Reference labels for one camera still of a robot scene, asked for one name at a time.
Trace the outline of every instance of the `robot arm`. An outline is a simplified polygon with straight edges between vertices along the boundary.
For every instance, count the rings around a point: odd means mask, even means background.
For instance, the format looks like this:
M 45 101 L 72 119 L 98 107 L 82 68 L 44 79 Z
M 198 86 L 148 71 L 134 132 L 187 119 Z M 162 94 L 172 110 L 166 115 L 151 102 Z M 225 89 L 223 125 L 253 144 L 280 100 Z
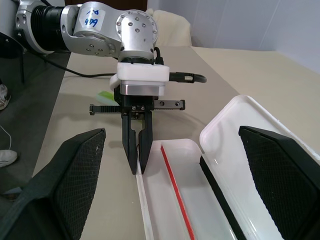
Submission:
M 20 0 L 15 25 L 18 36 L 40 54 L 68 49 L 73 53 L 153 60 L 156 22 L 140 10 L 120 11 L 100 2 L 66 7 Z
M 119 106 L 91 105 L 89 112 L 121 114 L 122 144 L 131 171 L 136 174 L 139 163 L 143 174 L 153 142 L 152 111 L 186 108 L 184 100 L 159 100 L 165 94 L 166 82 L 205 82 L 206 78 L 170 73 L 169 67 L 163 65 L 159 49 L 154 48 L 157 24 L 143 11 L 120 11 L 100 2 L 54 7 L 39 0 L 17 1 L 20 2 L 14 35 L 26 48 L 39 54 L 68 49 L 73 53 L 118 59 L 117 74 L 110 79 L 110 88 Z M 142 120 L 138 147 L 131 120 Z

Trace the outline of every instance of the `white wall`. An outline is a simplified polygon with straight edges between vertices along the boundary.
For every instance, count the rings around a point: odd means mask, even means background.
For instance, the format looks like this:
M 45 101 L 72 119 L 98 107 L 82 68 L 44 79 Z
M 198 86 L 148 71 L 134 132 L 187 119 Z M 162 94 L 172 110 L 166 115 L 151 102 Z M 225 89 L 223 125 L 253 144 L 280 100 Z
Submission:
M 65 4 L 65 0 L 47 0 L 52 6 L 55 7 L 64 7 Z
M 320 73 L 320 0 L 149 0 L 185 17 L 194 46 L 276 50 Z

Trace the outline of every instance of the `handwritten label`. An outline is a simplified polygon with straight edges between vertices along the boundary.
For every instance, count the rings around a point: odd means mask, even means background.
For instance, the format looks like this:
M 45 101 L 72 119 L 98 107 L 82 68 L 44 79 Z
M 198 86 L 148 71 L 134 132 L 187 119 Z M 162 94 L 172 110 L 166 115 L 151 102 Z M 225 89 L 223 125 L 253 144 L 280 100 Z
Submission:
M 86 7 L 81 10 L 79 21 L 83 28 L 100 31 L 106 12 L 99 8 Z

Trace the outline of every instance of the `white cable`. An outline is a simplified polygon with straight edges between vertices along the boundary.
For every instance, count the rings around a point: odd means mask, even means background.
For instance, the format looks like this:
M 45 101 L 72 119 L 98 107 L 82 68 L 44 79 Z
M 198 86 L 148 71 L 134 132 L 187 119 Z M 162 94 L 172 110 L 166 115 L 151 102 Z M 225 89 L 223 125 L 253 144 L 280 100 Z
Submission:
M 8 134 L 9 138 L 10 138 L 10 146 L 9 146 L 9 150 L 11 149 L 11 143 L 12 143 L 12 138 L 11 138 L 11 135 L 0 125 L 0 128 L 2 128 L 2 130 Z

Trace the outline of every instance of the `black cable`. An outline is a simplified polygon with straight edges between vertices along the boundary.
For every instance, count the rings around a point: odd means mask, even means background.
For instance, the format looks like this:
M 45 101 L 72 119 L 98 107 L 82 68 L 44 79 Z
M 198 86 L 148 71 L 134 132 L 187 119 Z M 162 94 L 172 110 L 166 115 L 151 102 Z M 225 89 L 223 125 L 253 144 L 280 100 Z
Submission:
M 65 70 L 67 72 L 70 72 L 72 74 L 78 75 L 78 76 L 83 77 L 83 78 L 95 78 L 95 77 L 103 77 L 103 76 L 113 76 L 113 75 L 115 75 L 115 73 L 99 73 L 99 74 L 83 74 L 83 73 L 79 73 L 79 72 L 73 71 L 71 69 L 68 69 L 68 68 L 66 68 L 64 66 L 61 66 L 61 65 L 55 63 L 54 61 L 51 61 L 51 60 L 45 58 L 44 56 L 42 56 L 40 54 L 37 54 L 37 53 L 32 52 L 32 51 L 29 51 L 29 53 L 37 56 L 38 58 L 44 60 L 45 62 L 48 62 L 49 64 L 55 66 L 56 68 Z
M 163 57 L 161 57 L 160 49 L 156 46 L 154 50 L 156 52 L 156 58 L 154 63 L 158 65 L 164 65 L 165 63 Z
M 52 6 L 47 0 L 40 0 L 41 2 L 43 2 L 46 6 Z

